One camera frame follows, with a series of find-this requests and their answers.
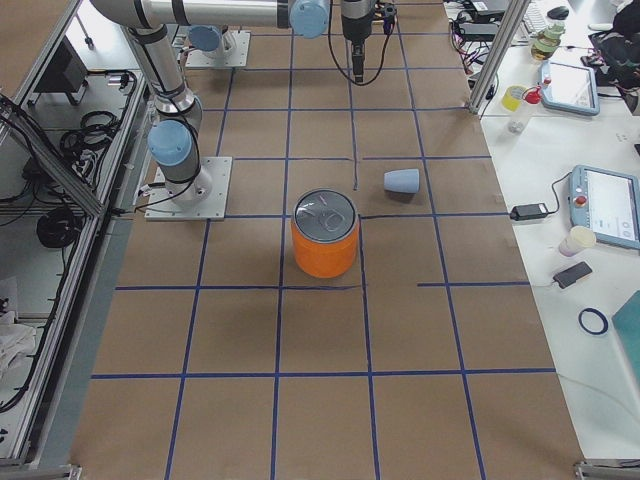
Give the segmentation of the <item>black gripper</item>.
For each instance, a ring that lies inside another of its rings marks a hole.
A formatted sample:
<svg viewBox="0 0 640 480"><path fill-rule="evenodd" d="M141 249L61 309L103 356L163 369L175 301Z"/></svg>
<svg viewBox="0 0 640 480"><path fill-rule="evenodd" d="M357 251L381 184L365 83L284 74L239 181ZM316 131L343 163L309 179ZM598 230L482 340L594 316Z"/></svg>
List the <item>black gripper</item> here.
<svg viewBox="0 0 640 480"><path fill-rule="evenodd" d="M365 42L371 35L373 2L370 0L343 0L341 22L344 37L351 43L351 60L356 83L363 82Z"/></svg>

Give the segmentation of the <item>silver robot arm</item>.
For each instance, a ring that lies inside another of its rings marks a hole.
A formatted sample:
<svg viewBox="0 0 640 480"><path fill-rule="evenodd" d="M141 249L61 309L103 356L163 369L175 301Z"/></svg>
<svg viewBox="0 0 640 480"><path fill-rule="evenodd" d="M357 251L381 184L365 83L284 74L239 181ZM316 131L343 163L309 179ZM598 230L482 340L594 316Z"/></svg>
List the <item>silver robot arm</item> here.
<svg viewBox="0 0 640 480"><path fill-rule="evenodd" d="M236 47L227 27L192 25L188 29L188 39L192 47L209 56L226 55Z"/></svg>
<svg viewBox="0 0 640 480"><path fill-rule="evenodd" d="M328 30L329 1L94 1L94 8L122 27L155 94L161 121L148 137L165 179L168 200L183 207L211 195L213 179L203 167L197 133L202 106L188 87L167 26L258 26L291 29L304 38Z"/></svg>

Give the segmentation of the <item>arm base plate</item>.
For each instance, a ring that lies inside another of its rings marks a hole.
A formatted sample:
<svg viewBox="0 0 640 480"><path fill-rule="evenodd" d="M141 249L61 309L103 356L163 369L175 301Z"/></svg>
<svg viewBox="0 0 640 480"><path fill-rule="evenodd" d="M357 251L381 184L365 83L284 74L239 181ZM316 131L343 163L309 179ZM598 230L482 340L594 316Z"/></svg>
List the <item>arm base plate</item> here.
<svg viewBox="0 0 640 480"><path fill-rule="evenodd" d="M194 183L182 194L183 187L168 184L150 194L152 205L145 209L148 221L199 221L225 218L233 159L202 157L201 169Z"/></svg>
<svg viewBox="0 0 640 480"><path fill-rule="evenodd" d="M213 51L193 48L186 56L187 69L230 69L244 68L249 56L251 32L249 30L228 30L221 37Z"/></svg>

